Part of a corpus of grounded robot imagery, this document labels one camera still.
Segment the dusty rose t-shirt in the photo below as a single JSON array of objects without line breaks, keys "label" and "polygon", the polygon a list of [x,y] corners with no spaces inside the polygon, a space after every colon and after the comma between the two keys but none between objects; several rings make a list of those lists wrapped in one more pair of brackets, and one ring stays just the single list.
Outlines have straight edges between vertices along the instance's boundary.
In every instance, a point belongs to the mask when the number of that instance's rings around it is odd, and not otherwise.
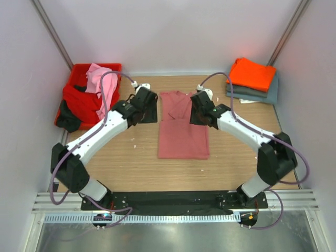
[{"label": "dusty rose t-shirt", "polygon": [[208,128],[190,123],[192,93],[161,92],[158,158],[207,160]]}]

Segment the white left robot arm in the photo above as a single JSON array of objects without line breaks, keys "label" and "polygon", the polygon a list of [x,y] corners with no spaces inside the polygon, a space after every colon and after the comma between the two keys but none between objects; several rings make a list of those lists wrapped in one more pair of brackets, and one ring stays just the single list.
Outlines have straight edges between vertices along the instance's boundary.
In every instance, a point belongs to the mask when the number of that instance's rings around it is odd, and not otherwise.
[{"label": "white left robot arm", "polygon": [[81,137],[67,145],[54,145],[50,168],[52,179],[61,182],[69,192],[83,195],[85,201],[96,208],[110,210],[112,192],[89,175],[86,165],[112,138],[144,122],[145,117],[155,110],[157,99],[150,84],[141,84],[131,99],[118,101],[105,118]]}]

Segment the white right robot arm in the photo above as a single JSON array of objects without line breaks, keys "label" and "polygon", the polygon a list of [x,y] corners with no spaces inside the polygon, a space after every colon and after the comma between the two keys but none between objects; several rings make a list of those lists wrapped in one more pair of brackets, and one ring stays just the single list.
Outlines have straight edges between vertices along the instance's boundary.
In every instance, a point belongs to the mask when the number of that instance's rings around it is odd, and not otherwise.
[{"label": "white right robot arm", "polygon": [[230,107],[214,105],[206,91],[193,94],[191,102],[190,123],[229,133],[257,154],[256,174],[236,190],[236,200],[241,207],[250,207],[258,194],[279,183],[297,167],[295,152],[287,134],[264,131],[234,114]]}]

